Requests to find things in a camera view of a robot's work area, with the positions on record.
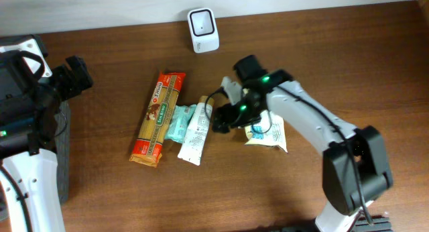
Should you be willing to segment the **yellow snack bag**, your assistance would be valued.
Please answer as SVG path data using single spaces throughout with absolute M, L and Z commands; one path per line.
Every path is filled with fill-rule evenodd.
M 272 111 L 263 111 L 261 120 L 245 127 L 246 146 L 277 147 L 287 153 L 284 120 Z

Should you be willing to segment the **teal wipes packet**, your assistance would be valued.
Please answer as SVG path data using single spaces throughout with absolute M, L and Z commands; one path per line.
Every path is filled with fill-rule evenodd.
M 195 112 L 196 105 L 175 106 L 165 139 L 176 143 L 183 143 L 190 120 Z

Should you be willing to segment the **white tube gold cap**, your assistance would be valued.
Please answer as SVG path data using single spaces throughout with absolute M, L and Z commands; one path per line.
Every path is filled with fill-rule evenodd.
M 202 96 L 186 130 L 178 158 L 196 166 L 201 163 L 202 151 L 210 126 L 214 99 Z

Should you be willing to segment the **red spaghetti packet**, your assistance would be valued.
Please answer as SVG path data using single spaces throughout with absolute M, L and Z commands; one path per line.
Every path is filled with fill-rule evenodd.
M 165 136 L 184 84 L 183 72 L 161 73 L 145 112 L 129 160 L 156 167 L 162 157 Z

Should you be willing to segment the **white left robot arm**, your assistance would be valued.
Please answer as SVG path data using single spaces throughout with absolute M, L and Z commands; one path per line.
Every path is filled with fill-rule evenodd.
M 93 86 L 85 61 L 50 68 L 34 34 L 1 38 L 1 220 L 13 231 L 64 231 L 71 110 Z

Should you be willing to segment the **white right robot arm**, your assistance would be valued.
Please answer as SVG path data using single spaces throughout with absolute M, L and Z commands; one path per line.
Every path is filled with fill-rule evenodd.
M 322 156 L 327 204 L 315 219 L 282 231 L 392 231 L 389 218 L 372 217 L 368 211 L 393 186 L 380 132 L 342 120 L 314 100 L 290 73 L 268 72 L 254 55 L 239 60 L 233 69 L 238 81 L 226 76 L 218 89 L 229 102 L 214 111 L 215 133 L 253 125 L 264 111 L 272 111 Z

